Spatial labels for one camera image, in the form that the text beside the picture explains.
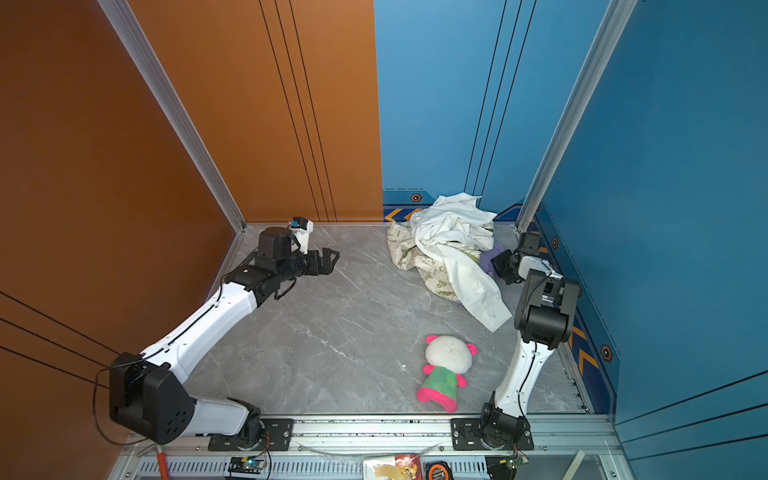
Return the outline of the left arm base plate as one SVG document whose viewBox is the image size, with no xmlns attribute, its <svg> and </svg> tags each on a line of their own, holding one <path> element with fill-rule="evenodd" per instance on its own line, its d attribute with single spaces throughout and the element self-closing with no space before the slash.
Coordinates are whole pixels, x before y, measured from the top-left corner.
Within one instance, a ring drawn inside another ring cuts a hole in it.
<svg viewBox="0 0 768 480">
<path fill-rule="evenodd" d="M 289 450 L 293 436 L 294 420 L 291 418 L 260 419 L 234 436 L 211 435 L 207 449 L 212 452 L 285 452 Z"/>
</svg>

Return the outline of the left aluminium corner post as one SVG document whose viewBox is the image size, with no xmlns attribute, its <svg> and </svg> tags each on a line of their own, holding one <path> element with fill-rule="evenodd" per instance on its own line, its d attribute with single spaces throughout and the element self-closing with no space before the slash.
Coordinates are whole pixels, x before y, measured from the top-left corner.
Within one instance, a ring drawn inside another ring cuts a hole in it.
<svg viewBox="0 0 768 480">
<path fill-rule="evenodd" d="M 99 0 L 98 4 L 229 224 L 242 232 L 245 217 L 131 6 L 125 0 Z"/>
</svg>

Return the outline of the pink green plush toy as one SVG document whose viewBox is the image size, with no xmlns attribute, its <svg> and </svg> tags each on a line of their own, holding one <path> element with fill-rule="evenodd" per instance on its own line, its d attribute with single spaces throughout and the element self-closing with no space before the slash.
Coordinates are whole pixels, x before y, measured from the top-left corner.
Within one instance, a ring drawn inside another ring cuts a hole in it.
<svg viewBox="0 0 768 480">
<path fill-rule="evenodd" d="M 458 390 L 466 388 L 464 375 L 478 353 L 476 345 L 449 335 L 429 335 L 425 339 L 426 379 L 417 391 L 417 400 L 434 402 L 447 413 L 457 411 Z"/>
</svg>

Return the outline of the black orange tape measure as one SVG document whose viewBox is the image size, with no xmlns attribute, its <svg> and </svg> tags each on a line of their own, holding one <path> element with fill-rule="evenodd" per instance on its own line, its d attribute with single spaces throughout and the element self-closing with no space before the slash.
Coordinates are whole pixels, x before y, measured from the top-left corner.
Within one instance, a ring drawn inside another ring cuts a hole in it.
<svg viewBox="0 0 768 480">
<path fill-rule="evenodd" d="M 454 475 L 445 461 L 428 463 L 424 468 L 425 480 L 453 480 Z"/>
</svg>

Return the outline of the right aluminium corner post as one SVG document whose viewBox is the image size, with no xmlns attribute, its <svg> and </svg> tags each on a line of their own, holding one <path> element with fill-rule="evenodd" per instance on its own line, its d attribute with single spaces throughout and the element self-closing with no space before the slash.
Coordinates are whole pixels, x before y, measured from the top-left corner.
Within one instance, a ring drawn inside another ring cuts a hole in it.
<svg viewBox="0 0 768 480">
<path fill-rule="evenodd" d="M 515 221 L 519 234 L 528 231 L 637 3 L 637 0 L 608 3 Z"/>
</svg>

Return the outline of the aluminium front rail frame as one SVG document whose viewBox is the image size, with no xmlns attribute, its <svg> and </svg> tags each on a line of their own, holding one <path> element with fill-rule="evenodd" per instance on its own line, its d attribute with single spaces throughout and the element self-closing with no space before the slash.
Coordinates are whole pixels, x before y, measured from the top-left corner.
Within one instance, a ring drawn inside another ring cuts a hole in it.
<svg viewBox="0 0 768 480">
<path fill-rule="evenodd" d="M 631 479 L 634 474 L 609 420 L 602 415 L 530 416 L 534 446 L 522 451 L 529 463 L 509 470 L 500 461 L 505 450 L 456 451 L 453 418 L 475 415 L 379 414 L 294 415 L 290 447 L 285 452 L 212 452 L 208 436 L 180 437 L 163 447 L 170 479 L 227 479 L 233 456 L 264 457 L 266 479 L 363 479 L 367 459 L 418 454 L 423 469 L 445 461 L 454 479 Z M 129 438 L 110 473 L 113 479 L 161 479 L 154 444 Z"/>
</svg>

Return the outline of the small right circuit board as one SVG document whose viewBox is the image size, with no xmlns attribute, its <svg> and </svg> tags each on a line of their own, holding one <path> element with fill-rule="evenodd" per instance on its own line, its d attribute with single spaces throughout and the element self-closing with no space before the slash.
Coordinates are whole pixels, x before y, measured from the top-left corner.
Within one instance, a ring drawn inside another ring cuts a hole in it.
<svg viewBox="0 0 768 480">
<path fill-rule="evenodd" d="M 515 450 L 511 456 L 505 457 L 500 464 L 509 470 L 516 470 L 519 467 L 529 463 L 529 458 L 522 452 Z"/>
</svg>

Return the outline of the green circuit board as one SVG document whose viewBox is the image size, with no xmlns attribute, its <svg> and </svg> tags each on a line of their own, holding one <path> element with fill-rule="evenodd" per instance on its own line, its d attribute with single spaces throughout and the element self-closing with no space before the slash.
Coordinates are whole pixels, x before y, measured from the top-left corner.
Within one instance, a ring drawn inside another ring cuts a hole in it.
<svg viewBox="0 0 768 480">
<path fill-rule="evenodd" d="M 227 479 L 266 479 L 269 475 L 269 463 L 264 457 L 233 456 L 227 466 Z"/>
</svg>

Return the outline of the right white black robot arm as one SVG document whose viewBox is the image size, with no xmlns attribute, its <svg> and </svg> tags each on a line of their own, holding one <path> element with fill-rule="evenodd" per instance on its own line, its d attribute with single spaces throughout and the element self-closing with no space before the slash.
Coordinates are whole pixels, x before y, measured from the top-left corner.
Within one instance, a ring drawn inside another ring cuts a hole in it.
<svg viewBox="0 0 768 480">
<path fill-rule="evenodd" d="M 490 449 L 532 449 L 529 399 L 549 357 L 573 332 L 579 283 L 564 277 L 540 256 L 540 236 L 521 235 L 514 250 L 492 259 L 497 275 L 523 290 L 514 315 L 519 332 L 516 357 L 484 404 L 479 433 Z"/>
</svg>

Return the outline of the red handled tool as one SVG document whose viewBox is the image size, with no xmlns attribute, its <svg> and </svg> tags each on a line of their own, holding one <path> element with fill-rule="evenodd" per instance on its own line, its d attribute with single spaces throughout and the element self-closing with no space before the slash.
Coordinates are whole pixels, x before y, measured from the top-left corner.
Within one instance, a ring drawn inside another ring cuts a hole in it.
<svg viewBox="0 0 768 480">
<path fill-rule="evenodd" d="M 155 443 L 152 446 L 146 446 L 137 453 L 138 457 L 145 456 L 153 450 L 156 454 L 156 460 L 159 468 L 160 478 L 162 480 L 170 480 L 170 474 L 168 470 L 168 464 L 163 447 L 160 444 Z"/>
</svg>

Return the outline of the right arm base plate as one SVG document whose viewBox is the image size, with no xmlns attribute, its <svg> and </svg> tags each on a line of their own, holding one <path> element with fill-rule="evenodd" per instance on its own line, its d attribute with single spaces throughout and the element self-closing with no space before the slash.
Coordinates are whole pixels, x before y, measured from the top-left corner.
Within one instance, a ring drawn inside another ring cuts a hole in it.
<svg viewBox="0 0 768 480">
<path fill-rule="evenodd" d="M 532 451 L 530 424 L 522 417 L 502 416 L 481 423 L 479 417 L 453 418 L 450 421 L 453 448 L 456 451 L 505 450 Z"/>
</svg>

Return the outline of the red beige box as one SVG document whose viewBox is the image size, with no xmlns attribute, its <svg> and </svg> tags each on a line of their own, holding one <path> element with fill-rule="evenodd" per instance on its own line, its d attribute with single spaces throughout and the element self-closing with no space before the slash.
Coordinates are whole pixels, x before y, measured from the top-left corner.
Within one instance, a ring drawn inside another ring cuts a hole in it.
<svg viewBox="0 0 768 480">
<path fill-rule="evenodd" d="M 364 480 L 422 480 L 423 469 L 418 454 L 389 455 L 363 462 Z"/>
</svg>

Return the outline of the purple cloth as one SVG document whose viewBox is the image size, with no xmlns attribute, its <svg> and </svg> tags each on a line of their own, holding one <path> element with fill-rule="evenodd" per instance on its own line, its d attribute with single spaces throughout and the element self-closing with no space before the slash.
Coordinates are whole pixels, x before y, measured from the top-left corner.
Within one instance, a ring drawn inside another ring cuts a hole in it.
<svg viewBox="0 0 768 480">
<path fill-rule="evenodd" d="M 504 251 L 505 247 L 501 243 L 495 241 L 493 247 L 490 250 L 482 251 L 480 254 L 479 266 L 487 275 L 492 278 L 497 277 L 492 264 L 492 260 Z"/>
</svg>

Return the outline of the white crumpled cloth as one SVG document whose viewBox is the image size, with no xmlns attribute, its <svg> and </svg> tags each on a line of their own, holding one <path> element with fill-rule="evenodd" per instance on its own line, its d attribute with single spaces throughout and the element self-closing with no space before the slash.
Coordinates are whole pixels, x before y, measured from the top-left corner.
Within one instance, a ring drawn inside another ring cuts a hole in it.
<svg viewBox="0 0 768 480">
<path fill-rule="evenodd" d="M 495 214 L 477 207 L 468 193 L 440 196 L 414 213 L 410 228 L 418 248 L 446 269 L 449 283 L 464 308 L 491 332 L 512 317 L 496 281 L 479 265 L 480 254 L 494 246 Z"/>
</svg>

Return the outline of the cream green printed cloth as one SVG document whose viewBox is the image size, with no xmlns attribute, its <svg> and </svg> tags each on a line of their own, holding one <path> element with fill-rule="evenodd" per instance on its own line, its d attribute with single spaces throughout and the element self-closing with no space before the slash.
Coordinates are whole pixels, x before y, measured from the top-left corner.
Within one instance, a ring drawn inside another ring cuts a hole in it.
<svg viewBox="0 0 768 480">
<path fill-rule="evenodd" d="M 411 229 L 391 222 L 387 229 L 387 247 L 393 264 L 404 271 L 415 269 L 425 287 L 436 296 L 459 303 L 443 261 L 425 254 L 416 244 Z"/>
</svg>

